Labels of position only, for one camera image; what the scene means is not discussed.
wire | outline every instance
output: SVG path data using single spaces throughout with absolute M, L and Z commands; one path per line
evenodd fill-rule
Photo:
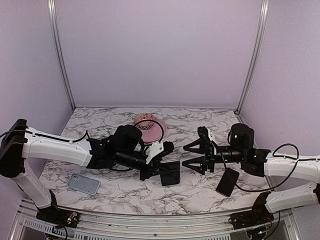
M 0 135 L 0 139 L 3 137 L 3 136 L 5 136 L 5 135 L 7 135 L 7 134 L 11 134 L 11 133 L 27 133 L 27 134 L 32 134 L 32 132 L 30 132 L 30 131 L 26 131 L 26 130 L 10 130 L 10 131 L 6 131 L 6 132 L 4 132 L 4 133 L 2 133 L 1 135 Z
M 296 150 L 296 158 L 295 157 L 292 157 L 292 156 L 286 156 L 286 155 L 275 155 L 275 153 L 283 148 L 283 147 L 286 147 L 286 146 L 292 146 L 295 148 Z M 276 150 L 274 150 L 274 152 L 272 153 L 272 156 L 273 157 L 276 157 L 276 158 L 287 158 L 287 159 L 293 159 L 293 160 L 297 160 L 299 158 L 299 149 L 296 145 L 292 144 L 292 143 L 285 143 L 285 144 L 282 144 L 281 146 L 277 147 Z
M 162 139 L 164 139 L 164 136 L 165 136 L 165 130 L 161 126 L 161 124 L 159 122 L 155 121 L 155 120 L 152 120 L 152 119 L 145 119 L 145 120 L 138 121 L 134 126 L 136 127 L 138 124 L 141 124 L 141 123 L 144 123 L 144 122 L 153 122 L 153 123 L 158 124 L 158 126 L 161 128 L 161 138 L 159 140 L 159 142 L 161 142 Z
M 128 168 L 128 169 L 116 169 L 116 168 L 110 168 L 110 170 L 115 171 L 115 172 L 129 172 L 131 171 L 133 168 Z
M 64 231 L 65 231 L 64 240 L 68 240 L 68 230 L 67 230 L 65 225 L 63 225 L 60 221 L 57 221 L 57 220 L 54 220 L 54 219 L 51 219 L 51 220 L 48 220 L 48 221 L 55 222 L 57 224 L 57 226 L 55 226 L 55 229 L 58 229 L 58 228 L 64 229 Z
M 231 131 L 229 131 L 228 137 L 227 137 L 227 140 L 228 140 L 228 144 L 229 144 L 229 145 L 231 145 L 231 143 L 230 143 L 230 135 L 231 135 Z
M 10 131 L 6 131 L 2 134 L 0 134 L 0 139 L 7 135 L 7 134 L 11 134 L 11 133 L 25 133 L 25 134 L 32 134 L 33 135 L 33 132 L 31 131 L 28 131 L 28 130 L 10 130 Z M 90 138 L 89 134 L 88 134 L 88 130 L 85 131 L 85 134 L 80 137 L 79 139 L 75 139 L 75 140 L 67 140 L 67 139 L 63 139 L 63 138 L 59 138 L 59 137 L 55 137 L 55 136 L 49 136 L 49 135 L 45 135 L 45 134 L 42 134 L 42 133 L 35 133 L 34 135 L 38 136 L 38 137 L 44 137 L 44 138 L 48 138 L 48 139 L 53 139 L 53 140 L 57 140 L 57 141 L 61 141 L 61 142 L 65 142 L 65 143 L 69 143 L 70 141 L 72 141 L 73 143 L 77 143 L 77 142 L 80 142 L 81 140 L 83 140 L 86 136 L 88 138 Z
M 268 229 L 266 230 L 268 232 L 272 228 L 274 223 L 272 222 L 271 218 L 266 217 L 266 219 L 269 220 L 269 222 L 270 222 L 270 227 L 268 227 Z
M 275 231 L 277 230 L 277 228 L 278 228 L 278 226 L 279 226 L 279 224 L 280 224 L 280 220 L 281 220 L 281 213 L 280 213 L 280 211 L 278 212 L 278 222 L 276 223 L 276 225 L 275 225 L 275 227 L 274 227 L 274 229 L 272 230 L 272 232 L 268 235 L 268 236 L 266 236 L 265 238 L 264 238 L 264 240 L 267 240 L 268 238 L 270 238 L 274 233 L 275 233 Z
M 279 184 L 277 184 L 276 186 L 272 186 L 272 187 L 269 187 L 269 188 L 266 188 L 266 189 L 259 189 L 259 190 L 249 190 L 249 189 L 244 189 L 242 187 L 240 187 L 233 179 L 232 177 L 230 176 L 229 172 L 227 171 L 227 164 L 226 164 L 226 160 L 225 160 L 225 157 L 224 155 L 222 154 L 221 150 L 219 149 L 218 145 L 214 142 L 214 141 L 211 141 L 211 143 L 213 144 L 213 146 L 216 148 L 216 150 L 221 154 L 221 158 L 222 158 L 222 162 L 223 162 L 223 165 L 224 165 L 224 168 L 225 168 L 225 172 L 227 174 L 227 176 L 229 177 L 230 181 L 238 188 L 240 189 L 241 191 L 244 191 L 244 192 L 247 192 L 247 193 L 262 193 L 262 192 L 267 192 L 267 191 L 271 191 L 271 190 L 274 190 L 278 187 L 280 187 L 282 184 L 284 184 L 289 178 L 290 176 L 292 175 L 292 173 L 295 171 L 296 167 L 297 167 L 297 164 L 299 161 L 301 161 L 301 159 L 299 159 L 299 150 L 298 150 L 298 147 L 294 144 L 291 144 L 291 143 L 286 143 L 286 144 L 283 144 L 281 145 L 280 147 L 278 147 L 276 150 L 279 150 L 280 148 L 284 147 L 284 146 L 293 146 L 295 149 L 296 149 L 296 162 L 294 164 L 294 167 L 293 169 L 291 170 L 291 172 L 289 173 L 289 175 L 282 181 L 280 182 Z

metal bar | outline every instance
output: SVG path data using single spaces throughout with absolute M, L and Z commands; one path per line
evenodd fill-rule
M 243 232 L 259 226 L 247 229 L 234 230 L 228 222 L 229 215 L 241 212 L 244 209 L 227 212 L 215 212 L 195 215 L 128 215 L 85 211 L 77 209 L 81 214 L 77 228 L 67 227 L 70 240 L 137 240 L 137 239 L 166 239 L 166 240 L 224 240 L 224 236 L 231 233 Z M 19 206 L 14 226 L 28 227 L 54 236 L 64 236 L 63 230 L 52 232 L 55 224 L 36 219 L 37 209 L 32 201 L 22 199 Z M 286 220 L 292 217 L 290 210 L 281 212 L 281 218 Z M 296 226 L 291 224 L 293 230 L 291 239 L 294 238 Z M 19 230 L 13 230 L 11 240 L 18 240 Z
M 66 64 L 65 64 L 65 60 L 62 52 L 55 0 L 48 0 L 48 8 L 49 8 L 51 28 L 53 33 L 53 40 L 54 40 L 56 54 L 58 57 L 58 63 L 59 63 L 59 67 L 62 75 L 63 85 L 66 91 L 66 95 L 67 95 L 70 107 L 72 111 L 74 111 L 76 109 L 76 104 L 75 104 L 74 97 L 72 95 L 71 86 L 70 86 L 67 69 L 66 69 Z
M 256 39 L 255 39 L 255 43 L 254 43 L 251 62 L 250 62 L 250 66 L 248 69 L 248 73 L 246 75 L 246 79 L 245 79 L 245 83 L 244 83 L 244 86 L 242 89 L 241 97 L 240 97 L 238 106 L 236 108 L 236 110 L 239 112 L 239 114 L 241 113 L 241 111 L 244 108 L 244 105 L 245 105 L 245 102 L 246 102 L 246 99 L 247 99 L 247 96 L 249 93 L 249 89 L 250 89 L 250 86 L 251 86 L 251 83 L 253 80 L 258 56 L 259 56 L 259 53 L 262 48 L 262 43 L 263 43 L 265 29 L 266 29 L 268 9 L 269 9 L 269 0 L 262 0 L 260 18 L 259 18 L 259 23 L 258 23 L 258 30 L 256 33 Z

white marble table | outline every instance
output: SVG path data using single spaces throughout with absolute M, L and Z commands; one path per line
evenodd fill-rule
M 118 126 L 131 124 L 139 113 L 152 113 L 163 119 L 168 130 L 164 141 L 174 143 L 175 150 L 167 158 L 180 161 L 198 154 L 186 152 L 183 146 L 198 138 L 197 127 L 206 126 L 219 145 L 227 144 L 227 135 L 238 119 L 231 110 L 198 108 L 78 108 L 67 123 L 63 136 L 78 138 L 88 130 L 92 138 L 113 134 Z M 240 164 L 228 166 L 240 172 L 238 184 L 246 189 L 268 186 L 262 177 L 251 176 L 240 170 Z M 87 195 L 67 188 L 74 173 L 101 181 L 96 195 Z M 135 215 L 186 215 L 212 213 L 251 207 L 259 193 L 234 189 L 231 197 L 215 191 L 224 168 L 215 165 L 215 172 L 201 175 L 181 167 L 179 185 L 163 187 L 160 176 L 139 180 L 138 170 L 115 172 L 94 170 L 59 161 L 48 161 L 40 177 L 41 182 L 56 195 L 61 206 L 105 213 Z

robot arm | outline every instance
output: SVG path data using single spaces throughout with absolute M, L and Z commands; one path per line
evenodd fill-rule
M 214 172 L 215 163 L 240 163 L 241 169 L 248 174 L 282 176 L 311 181 L 302 186 L 284 191 L 262 190 L 252 206 L 252 210 L 234 213 L 230 223 L 234 229 L 251 227 L 273 220 L 273 213 L 320 202 L 320 156 L 273 156 L 268 149 L 254 148 L 254 130 L 238 123 L 231 127 L 229 145 L 217 146 L 210 139 L 205 127 L 198 128 L 199 139 L 184 146 L 184 149 L 204 156 L 182 162 L 182 165 L 201 174 Z
M 132 126 L 120 126 L 104 139 L 72 139 L 43 133 L 27 127 L 19 119 L 4 136 L 0 146 L 0 174 L 11 178 L 34 201 L 37 218 L 76 227 L 79 215 L 58 208 L 55 195 L 45 188 L 30 168 L 28 158 L 41 158 L 76 164 L 90 169 L 113 169 L 116 164 L 140 170 L 140 180 L 161 175 L 162 185 L 178 184 L 180 169 L 161 163 L 174 150 L 172 142 L 155 142 L 146 151 L 142 132 Z

lavender backdrop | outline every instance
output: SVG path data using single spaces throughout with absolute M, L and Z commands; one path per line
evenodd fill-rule
M 59 134 L 71 114 L 50 28 L 47 1 L 0 1 L 0 133 L 18 118 Z M 36 174 L 43 160 L 31 161 Z M 8 235 L 22 192 L 0 176 L 0 239 Z
M 271 0 L 262 51 L 242 112 L 260 148 L 320 154 L 320 1 Z M 286 188 L 301 184 L 292 179 Z M 304 240 L 319 239 L 320 206 L 293 210 Z
M 235 109 L 260 0 L 57 0 L 76 105 Z

